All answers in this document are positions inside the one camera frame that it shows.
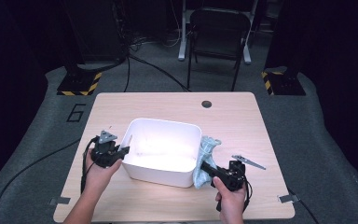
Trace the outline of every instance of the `dark background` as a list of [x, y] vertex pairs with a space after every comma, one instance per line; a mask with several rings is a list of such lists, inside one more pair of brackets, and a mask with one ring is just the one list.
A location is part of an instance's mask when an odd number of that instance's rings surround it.
[[[76, 21], [71, 21], [72, 17], [68, 17], [65, 10], [87, 10], [82, 1], [73, 4], [73, 1], [0, 0], [0, 170], [21, 141], [44, 99], [48, 87], [46, 72], [63, 66], [62, 61], [68, 62], [68, 57], [69, 61], [83, 63], [90, 59], [86, 57], [87, 52], [92, 52], [92, 55], [100, 53], [100, 57], [107, 61], [117, 57], [111, 50], [102, 51], [105, 46], [114, 49], [120, 44], [117, 39], [119, 32], [108, 30], [116, 24], [110, 11], [106, 10], [106, 4], [112, 1], [92, 1], [94, 7], [104, 10], [105, 18], [85, 22], [85, 26], [74, 29]], [[162, 5], [150, 10], [164, 11], [166, 20], [161, 21], [162, 25], [151, 24], [160, 31], [175, 29], [171, 2], [160, 3]], [[181, 24], [182, 3], [174, 0], [173, 4]], [[188, 6], [197, 7], [195, 2], [192, 4]], [[134, 10], [131, 16], [134, 23], [137, 16], [145, 16], [137, 15], [135, 12], [139, 10], [136, 11], [136, 7], [131, 8]], [[153, 19], [153, 13], [147, 16]], [[305, 60], [300, 71], [317, 88], [327, 130], [358, 170], [358, 1], [286, 0], [266, 67], [291, 65], [294, 55], [302, 49], [302, 40], [308, 34], [312, 20], [317, 22], [312, 28], [311, 46], [302, 54]], [[97, 35], [101, 38], [98, 41], [100, 45], [86, 49], [79, 37], [87, 40], [89, 36], [82, 35], [96, 27], [102, 27], [102, 30], [93, 31], [94, 34], [101, 32]]]

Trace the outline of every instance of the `metal tool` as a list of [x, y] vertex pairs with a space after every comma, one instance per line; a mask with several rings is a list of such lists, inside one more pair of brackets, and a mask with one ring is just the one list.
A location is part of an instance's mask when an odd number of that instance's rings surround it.
[[237, 161], [241, 161], [243, 163], [249, 164], [249, 165], [253, 165], [254, 167], [260, 168], [262, 170], [266, 170], [266, 167], [259, 165], [257, 163], [255, 163], [254, 161], [249, 161], [248, 159], [244, 158], [241, 155], [233, 155], [232, 158], [234, 158]]

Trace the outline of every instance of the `white plastic bin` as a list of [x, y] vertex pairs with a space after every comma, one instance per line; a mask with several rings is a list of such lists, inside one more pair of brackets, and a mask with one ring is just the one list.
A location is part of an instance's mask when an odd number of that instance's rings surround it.
[[194, 124], [135, 119], [121, 142], [130, 146], [123, 166], [131, 178], [188, 188], [193, 185], [201, 139]]

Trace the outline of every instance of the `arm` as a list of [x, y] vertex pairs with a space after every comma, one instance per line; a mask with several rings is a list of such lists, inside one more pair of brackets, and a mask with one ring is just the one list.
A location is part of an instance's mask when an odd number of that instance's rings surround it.
[[246, 194], [245, 186], [243, 185], [242, 189], [231, 192], [217, 176], [213, 178], [213, 183], [219, 191], [216, 194], [216, 201], [222, 200], [222, 210], [220, 211], [222, 222], [225, 224], [242, 224], [243, 202]]
[[89, 150], [86, 158], [86, 165], [89, 169], [86, 179], [86, 187], [63, 223], [90, 224], [97, 202], [100, 200], [103, 191], [109, 184], [110, 178], [121, 165], [121, 160], [118, 160], [113, 166], [106, 169], [102, 168], [93, 164], [90, 153], [91, 150]]

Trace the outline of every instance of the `gray carpet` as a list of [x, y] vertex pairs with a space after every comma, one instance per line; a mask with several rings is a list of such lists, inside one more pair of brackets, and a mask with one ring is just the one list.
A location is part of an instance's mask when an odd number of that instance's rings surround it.
[[[358, 174], [324, 128], [324, 118], [315, 87], [303, 75], [299, 80], [306, 96], [269, 96], [261, 72], [270, 35], [259, 33], [251, 51], [252, 64], [242, 63], [235, 91], [255, 94], [269, 137], [275, 149], [286, 185], [295, 192], [320, 223], [358, 223]], [[166, 70], [186, 83], [187, 60], [177, 60], [179, 46], [144, 44], [131, 54]], [[199, 69], [217, 62], [200, 60]], [[88, 64], [96, 68], [104, 63]], [[230, 70], [234, 64], [229, 63]], [[59, 96], [56, 89], [65, 76], [63, 68], [46, 74], [48, 91], [34, 122], [0, 173], [0, 192], [21, 169], [81, 137], [93, 101], [99, 92], [124, 91], [128, 63], [103, 72], [90, 96]], [[229, 91], [232, 77], [193, 72], [192, 91]], [[182, 91], [157, 69], [131, 60], [127, 91]], [[79, 122], [67, 122], [75, 105], [83, 111]], [[38, 162], [8, 186], [0, 201], [0, 223], [54, 223], [51, 198], [60, 196], [77, 143]], [[287, 220], [252, 220], [247, 223], [314, 223], [301, 203], [294, 204], [296, 215]]]

